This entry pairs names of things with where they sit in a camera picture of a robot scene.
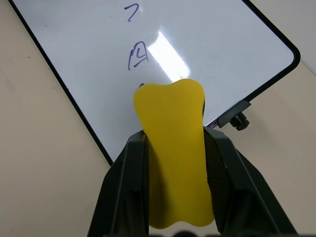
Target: yellow foam piece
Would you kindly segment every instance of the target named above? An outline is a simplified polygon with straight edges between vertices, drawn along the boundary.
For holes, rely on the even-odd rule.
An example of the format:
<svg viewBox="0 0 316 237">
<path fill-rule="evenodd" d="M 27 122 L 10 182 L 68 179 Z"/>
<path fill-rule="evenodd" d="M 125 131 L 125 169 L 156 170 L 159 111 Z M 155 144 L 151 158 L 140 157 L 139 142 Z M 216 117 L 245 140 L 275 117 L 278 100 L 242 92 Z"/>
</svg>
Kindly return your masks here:
<svg viewBox="0 0 316 237">
<path fill-rule="evenodd" d="M 202 109 L 204 91 L 194 80 L 146 84 L 134 106 L 149 147 L 150 225 L 178 221 L 206 226 L 214 220 L 207 183 Z"/>
</svg>

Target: blue marker writing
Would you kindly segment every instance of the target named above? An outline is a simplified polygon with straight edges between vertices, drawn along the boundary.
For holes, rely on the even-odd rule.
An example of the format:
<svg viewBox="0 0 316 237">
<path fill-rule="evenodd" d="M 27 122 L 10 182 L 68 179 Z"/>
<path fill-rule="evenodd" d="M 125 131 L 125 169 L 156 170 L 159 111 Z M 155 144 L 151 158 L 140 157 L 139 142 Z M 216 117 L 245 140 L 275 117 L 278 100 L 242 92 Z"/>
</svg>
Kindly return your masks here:
<svg viewBox="0 0 316 237">
<path fill-rule="evenodd" d="M 135 11 L 133 12 L 133 14 L 129 17 L 129 19 L 127 20 L 128 22 L 131 22 L 131 18 L 135 15 L 135 13 L 137 12 L 138 8 L 139 8 L 139 5 L 137 3 L 134 3 L 130 6 L 127 6 L 127 7 L 124 7 L 125 10 L 129 9 L 130 7 L 132 6 L 136 6 L 136 9 Z"/>
<path fill-rule="evenodd" d="M 140 49 L 141 49 L 141 46 L 142 46 L 142 48 L 144 49 L 144 52 L 145 52 L 145 53 L 140 56 L 140 55 L 139 55 L 139 51 L 140 51 Z M 144 60 L 147 60 L 147 61 L 148 61 L 146 45 L 145 45 L 144 42 L 139 41 L 138 43 L 136 43 L 136 44 L 134 45 L 133 49 L 132 49 L 132 50 L 130 51 L 130 53 L 129 53 L 128 66 L 127 66 L 127 69 L 128 69 L 129 71 L 130 71 L 130 61 L 131 61 L 131 59 L 132 59 L 132 57 L 133 57 L 133 55 L 134 55 L 136 49 L 137 49 L 136 57 L 139 58 L 139 59 L 141 59 L 141 60 L 140 60 L 138 63 L 136 63 L 133 67 L 136 68 L 136 67 L 137 67 L 141 62 L 143 62 Z"/>
</svg>

